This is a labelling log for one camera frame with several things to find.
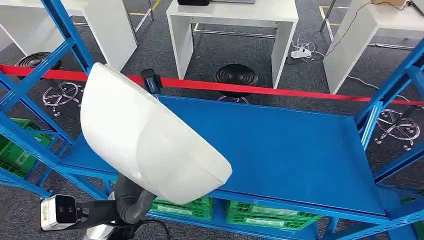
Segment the black cable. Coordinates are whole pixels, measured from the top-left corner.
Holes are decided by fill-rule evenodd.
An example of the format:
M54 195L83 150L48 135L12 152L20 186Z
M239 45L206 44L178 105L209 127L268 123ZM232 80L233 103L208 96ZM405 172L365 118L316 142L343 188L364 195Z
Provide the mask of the black cable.
M140 227L141 225L144 225L144 224L159 224L159 225L161 225L162 228L165 230L166 239L171 240L171 234L170 234L168 227L165 225L165 223L163 223L159 220L149 219L149 220L139 221L139 222L134 223L134 224L117 224L117 223L112 223L112 222L105 223L105 225L111 226L111 227L114 227L114 228L133 228L133 227Z
M324 55L324 56L323 56L323 57L321 57L321 58L312 59L312 60L310 60L310 61L286 62L285 64L287 64L287 65L308 64L308 63L311 63L311 62L315 62L315 61L323 60L325 57L327 57L329 54L331 54L331 53L334 51L334 49L336 48L336 46L337 46L337 45L338 45L338 44L342 41L342 39L343 39L343 38L346 36L346 34L349 32L349 29L351 29L352 24L354 23L355 19L357 19L358 12L359 12L359 11L360 11L363 7L367 6L368 4L372 4L372 5L389 4L389 5L391 5L392 7L394 7L395 9L397 9L397 10L399 10L399 11L403 11L403 10L405 9L405 7L406 7L406 5L404 5L402 8L399 8L399 7L397 7L397 6L393 5L392 3L388 2L388 1L383 1L383 2L379 2L379 3L367 2L367 3L365 3L364 5L362 5L360 8L358 8L358 10L357 10L357 11L356 11L356 13L355 13L355 17L354 17L354 18L353 18L353 20L350 22L350 24L349 24L349 26L347 27L346 31L344 32L343 36L341 36L340 40L338 40L338 42L336 42L336 44L334 44L334 46L332 47L332 50L331 50L331 51L329 51L329 52L327 52L327 54L326 54L326 55Z

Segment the red rope barrier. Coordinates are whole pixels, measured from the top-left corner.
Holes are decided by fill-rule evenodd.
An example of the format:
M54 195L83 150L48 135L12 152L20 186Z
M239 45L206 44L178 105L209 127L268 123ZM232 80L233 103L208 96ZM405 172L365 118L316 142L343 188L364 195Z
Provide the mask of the red rope barrier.
M0 72L3 72L6 75L27 76L32 70L33 68L29 68L29 67L9 66L9 65L0 64ZM79 71L49 70L43 75L43 77L47 79L57 79L57 80L67 80L67 81L80 81L80 82L87 81L86 74L84 72L79 72ZM127 77L138 85L143 84L143 79L140 76L130 75ZM312 98L312 99L347 100L347 101L358 101L358 102L368 102L370 100L369 97L364 97L364 96L348 96L348 95L328 94L328 93L320 93L320 92L312 92L312 91L273 89L273 88L258 87L258 86L243 86L243 85L225 84L225 83L217 83L217 82L181 80L181 79L162 77L162 76L160 79L164 87L170 87L170 88L228 91L228 92L239 92L239 93L265 94L265 95L301 97L301 98ZM420 105L420 106L424 105L423 101L393 100L391 103L401 104L401 105Z

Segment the white desk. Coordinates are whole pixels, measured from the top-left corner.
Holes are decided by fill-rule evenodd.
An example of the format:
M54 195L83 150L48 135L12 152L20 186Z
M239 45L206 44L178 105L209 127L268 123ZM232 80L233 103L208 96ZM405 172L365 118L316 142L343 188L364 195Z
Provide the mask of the white desk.
M70 15L85 17L109 66L120 71L137 48L121 0L61 0ZM0 0L0 27L27 56L52 52L62 35L40 0Z
M274 88L299 19L295 0L257 0L255 4L211 2L208 6L179 5L173 0L166 15L179 79L184 79L193 54L192 23L276 28L271 55Z
M350 29L357 10L369 0L353 0L341 22L323 60L328 89L336 94L348 74L374 36L421 39L424 37L424 16L415 8L403 11L387 5L368 4L360 9Z

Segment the green crate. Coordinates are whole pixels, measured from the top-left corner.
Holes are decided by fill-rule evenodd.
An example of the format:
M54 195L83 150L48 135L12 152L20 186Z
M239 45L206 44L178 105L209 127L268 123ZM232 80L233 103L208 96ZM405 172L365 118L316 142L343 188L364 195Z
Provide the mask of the green crate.
M266 206L260 206L255 204L249 204L239 201L228 201L227 205L227 212L229 213L252 213L252 214L261 214L263 216L268 217L302 217L302 218L308 218L308 219L316 219L318 220L321 218L320 215L308 213L308 212L301 212L301 211L294 211L289 209L279 209L279 208L272 208L272 207L266 207Z
M197 208L197 209L211 209L212 208L212 198L208 196L200 197L194 201L191 201L187 204L178 205L174 204L165 198L162 198L160 196L156 197L153 201L154 203L162 203L162 204L171 204L176 206L184 206L184 207L191 207L191 208Z
M1 160L0 160L0 168L8 171L11 174L18 176L19 178L23 178L25 177L25 175L27 175L25 172L19 170L18 167L10 165L9 163L1 161Z
M178 206L172 204L164 203L153 203L151 205L151 211L161 212L173 215L179 215L184 217L211 220L212 219L212 209L198 209L194 207L187 206Z
M40 130L29 119L11 119L24 130ZM52 141L51 137L47 134L33 133L31 136L45 147ZM30 155L29 152L24 151L21 147L0 135L0 168L23 178L31 170L35 162L36 158Z
M251 225L258 227L279 228L284 230L302 230L317 219L299 216L263 216L254 213L227 212L229 224Z
M424 196L424 189L418 191L416 194ZM406 197L401 199L401 202L402 202L402 204L407 204L407 203L410 203L414 200L415 200L415 198L406 196ZM412 226L415 230L415 233L418 237L418 240L424 240L424 220L423 221L416 221L412 224Z

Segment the white dome cover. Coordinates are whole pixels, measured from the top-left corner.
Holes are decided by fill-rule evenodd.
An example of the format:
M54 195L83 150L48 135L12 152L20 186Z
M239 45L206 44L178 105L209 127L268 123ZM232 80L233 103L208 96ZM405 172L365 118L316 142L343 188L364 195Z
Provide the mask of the white dome cover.
M85 85L81 127L102 159L175 204L208 194L232 173L230 163L166 106L101 63Z

